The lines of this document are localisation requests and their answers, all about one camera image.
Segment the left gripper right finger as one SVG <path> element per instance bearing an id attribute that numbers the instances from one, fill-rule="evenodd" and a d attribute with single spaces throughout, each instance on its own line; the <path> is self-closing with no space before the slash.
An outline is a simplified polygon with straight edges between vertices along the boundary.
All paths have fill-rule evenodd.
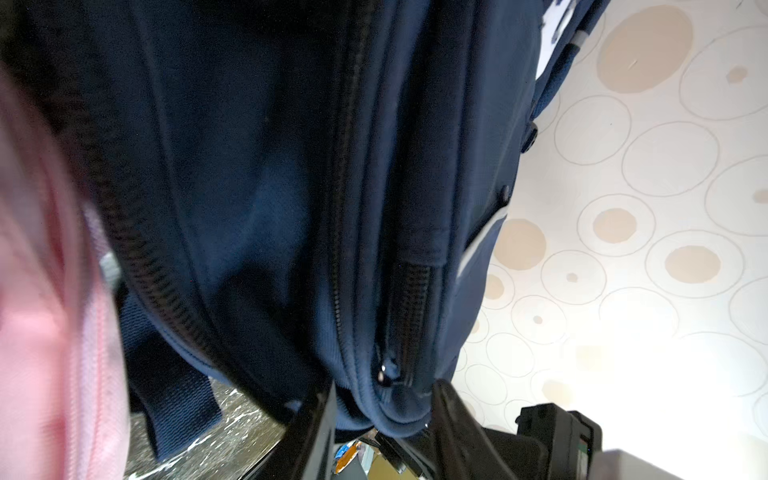
<path id="1" fill-rule="evenodd" d="M 482 427 L 452 384 L 432 387 L 432 419 L 439 479 L 538 479 L 540 442 Z"/>

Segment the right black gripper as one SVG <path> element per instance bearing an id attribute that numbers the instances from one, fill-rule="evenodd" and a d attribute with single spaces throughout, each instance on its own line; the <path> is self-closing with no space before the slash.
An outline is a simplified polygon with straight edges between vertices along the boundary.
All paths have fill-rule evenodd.
<path id="1" fill-rule="evenodd" d="M 602 450 L 602 429 L 554 403 L 524 407 L 515 433 L 486 427 L 491 444 L 517 479 L 585 480 Z"/>

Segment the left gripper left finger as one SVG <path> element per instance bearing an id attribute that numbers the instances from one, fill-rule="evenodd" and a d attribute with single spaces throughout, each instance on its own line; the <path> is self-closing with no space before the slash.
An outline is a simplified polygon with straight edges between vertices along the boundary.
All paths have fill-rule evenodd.
<path id="1" fill-rule="evenodd" d="M 330 479 L 336 414 L 335 385 L 325 379 L 310 390 L 283 438 L 242 479 Z"/>

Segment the navy blue backpack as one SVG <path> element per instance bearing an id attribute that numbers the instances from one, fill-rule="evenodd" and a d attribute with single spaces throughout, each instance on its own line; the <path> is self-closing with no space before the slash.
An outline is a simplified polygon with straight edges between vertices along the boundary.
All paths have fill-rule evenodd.
<path id="1" fill-rule="evenodd" d="M 536 119 L 603 1 L 5 1 L 1 62 L 122 269 L 159 459 L 324 379 L 408 437 L 452 376 Z"/>

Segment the pink backpack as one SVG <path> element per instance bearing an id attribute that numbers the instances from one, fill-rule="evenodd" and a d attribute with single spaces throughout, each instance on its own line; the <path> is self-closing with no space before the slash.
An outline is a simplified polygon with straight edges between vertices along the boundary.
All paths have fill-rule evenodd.
<path id="1" fill-rule="evenodd" d="M 1 475 L 118 479 L 129 452 L 118 320 L 70 157 L 1 78 Z"/>

